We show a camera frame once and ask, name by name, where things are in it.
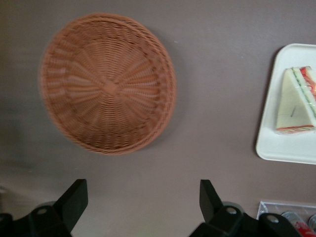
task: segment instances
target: table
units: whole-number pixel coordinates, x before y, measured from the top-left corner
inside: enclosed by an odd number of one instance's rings
[[[89,205],[75,237],[186,237],[203,221],[200,179],[252,217],[260,200],[315,204],[316,166],[255,152],[276,53],[316,44],[313,0],[7,0],[0,9],[2,211],[20,218],[78,178],[87,179]],[[134,153],[105,156],[75,145],[41,101],[45,47],[69,21],[93,12],[145,25],[174,64],[173,117]]]

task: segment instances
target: white tray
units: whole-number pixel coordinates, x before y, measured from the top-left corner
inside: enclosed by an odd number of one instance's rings
[[[286,68],[311,66],[316,70],[316,45],[289,44],[276,56],[256,151],[268,160],[316,164],[316,132],[282,135],[275,132],[283,72]]]

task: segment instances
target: black plastic part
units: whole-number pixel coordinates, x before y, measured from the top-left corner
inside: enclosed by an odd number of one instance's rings
[[[269,216],[274,216],[278,222],[271,222],[268,219]],[[259,218],[259,231],[271,237],[301,237],[292,224],[285,217],[278,214],[262,214]]]
[[[13,219],[10,214],[0,214],[0,236],[3,236],[13,230]]]
[[[53,204],[57,214],[71,231],[88,205],[87,181],[78,179]]]
[[[214,214],[223,207],[221,199],[209,180],[201,180],[200,182],[199,206],[206,223],[208,223],[214,217]]]
[[[241,211],[236,207],[223,206],[208,224],[220,229],[226,236],[234,236],[241,226],[242,218]]]
[[[224,206],[209,180],[201,180],[199,203],[205,223],[190,237],[301,237],[281,215],[262,214],[258,221],[235,206]]]
[[[31,233],[34,237],[71,237],[66,225],[52,206],[36,208],[29,214]]]
[[[78,179],[52,206],[38,207],[16,221],[0,214],[0,237],[71,237],[87,204],[86,180]]]

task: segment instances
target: wicker basket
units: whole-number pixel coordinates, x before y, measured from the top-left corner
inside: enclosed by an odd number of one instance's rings
[[[144,147],[165,129],[176,79],[159,40],[136,21],[94,13],[64,27],[45,52],[40,88],[57,127],[102,154]]]

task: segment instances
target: sandwich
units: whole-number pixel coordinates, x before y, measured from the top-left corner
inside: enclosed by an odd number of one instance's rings
[[[284,71],[276,130],[297,133],[316,129],[316,74],[310,66]]]

